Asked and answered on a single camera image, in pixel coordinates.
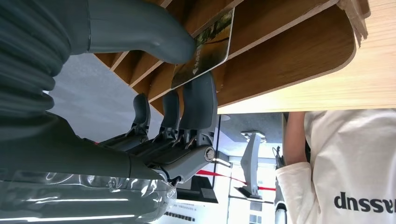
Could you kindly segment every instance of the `gray robotic arm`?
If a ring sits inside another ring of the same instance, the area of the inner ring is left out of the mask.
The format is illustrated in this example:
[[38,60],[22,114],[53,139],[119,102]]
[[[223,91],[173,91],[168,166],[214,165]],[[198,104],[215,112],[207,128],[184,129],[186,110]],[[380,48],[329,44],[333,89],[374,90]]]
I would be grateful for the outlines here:
[[[0,1],[0,27],[0,200],[5,198],[3,201],[7,202],[8,195],[32,196],[32,192],[46,195],[58,185],[62,190],[56,193],[68,197],[51,203],[25,198],[26,207],[11,202],[0,207],[1,221],[20,223],[49,217],[46,223],[80,222],[84,220],[82,216],[111,217],[97,216],[105,210],[95,210],[114,206],[109,201],[95,201],[96,207],[79,204],[108,196],[78,191],[81,186],[85,190],[96,189],[98,185],[86,184],[94,177],[103,183],[99,186],[109,188],[112,194],[120,189],[113,189],[114,178],[116,182],[125,182],[121,186],[130,190],[130,198],[123,198],[124,204],[117,204],[114,210],[118,213],[128,210],[129,215],[124,218],[138,220],[144,214],[154,213],[155,219],[161,212],[153,211],[159,205],[153,201],[161,202],[162,208],[168,202],[161,201],[162,196],[145,196],[149,186],[188,180],[213,158],[217,100],[210,73],[185,87],[185,110],[180,126],[177,95],[173,92],[165,97],[163,125],[153,140],[147,139],[150,116],[143,95],[135,99],[137,117],[131,131],[99,145],[80,139],[66,120],[46,112],[54,102],[42,91],[54,88],[53,77],[71,54],[139,49],[165,62],[187,62],[195,51],[194,40],[163,8],[141,0],[4,0]],[[27,180],[34,174],[35,185],[32,185]],[[56,184],[46,182],[52,175],[64,178]],[[148,185],[135,189],[136,183],[145,180],[149,181]],[[37,185],[42,182],[51,190]],[[134,203],[130,201],[132,198],[151,200],[152,206],[142,200]],[[62,211],[64,216],[71,215],[65,213],[68,206],[80,208],[73,210],[78,213],[77,220],[60,217]],[[15,217],[21,211],[28,217]]]

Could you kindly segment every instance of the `wooden surface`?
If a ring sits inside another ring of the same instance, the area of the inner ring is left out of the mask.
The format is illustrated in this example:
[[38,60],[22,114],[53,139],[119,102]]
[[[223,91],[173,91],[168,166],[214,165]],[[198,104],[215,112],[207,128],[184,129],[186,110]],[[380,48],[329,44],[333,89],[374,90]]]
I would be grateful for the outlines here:
[[140,55],[142,54],[142,51],[139,50],[133,50],[133,51],[129,51],[124,59],[122,60],[121,63],[119,63],[119,65],[114,68],[114,72],[117,74],[118,77],[120,77],[126,84],[129,84],[129,80],[131,78],[131,73],[130,70],[133,69],[139,58]]
[[114,71],[121,63],[121,61],[125,59],[128,53],[129,51],[115,53],[112,65],[110,67],[110,71]]
[[371,15],[371,10],[370,10],[370,5],[368,3],[368,0],[357,0],[359,5],[360,5],[360,9],[362,12],[363,17],[366,19]]
[[[235,8],[228,60],[337,3],[338,0],[246,0]],[[171,87],[174,68],[161,68],[148,95],[152,102]]]
[[396,2],[370,0],[369,5],[368,39],[345,68],[221,107],[219,113],[395,108]]
[[219,106],[329,74],[343,68],[354,53],[349,19],[334,5],[229,60],[217,94]]
[[367,39],[367,28],[365,22],[365,15],[362,12],[362,8],[365,6],[358,2],[358,0],[339,0],[337,6],[345,11],[348,16],[352,28],[354,29],[358,46],[361,46],[361,41]]

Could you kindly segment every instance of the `wooden shelf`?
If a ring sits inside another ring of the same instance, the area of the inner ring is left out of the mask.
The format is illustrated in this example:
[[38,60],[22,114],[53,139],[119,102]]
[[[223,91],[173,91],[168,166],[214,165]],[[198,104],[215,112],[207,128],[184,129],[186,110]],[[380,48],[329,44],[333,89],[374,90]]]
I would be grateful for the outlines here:
[[[220,107],[343,68],[356,52],[353,27],[364,27],[370,14],[367,0],[151,2],[165,7],[193,37],[235,7],[228,61],[213,70]],[[348,13],[340,7],[348,8]],[[352,26],[348,17],[354,15],[359,17]],[[162,111],[174,65],[141,51],[96,56]]]
[[219,108],[261,113],[396,108],[396,2],[370,0],[368,39],[345,68]]

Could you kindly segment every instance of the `white t-shirt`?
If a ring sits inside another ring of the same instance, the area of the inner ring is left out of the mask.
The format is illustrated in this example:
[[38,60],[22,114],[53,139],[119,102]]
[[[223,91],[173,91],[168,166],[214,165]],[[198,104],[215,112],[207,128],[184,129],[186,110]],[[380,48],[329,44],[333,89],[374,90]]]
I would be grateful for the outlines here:
[[276,172],[293,224],[396,224],[396,111],[307,112],[311,163]]

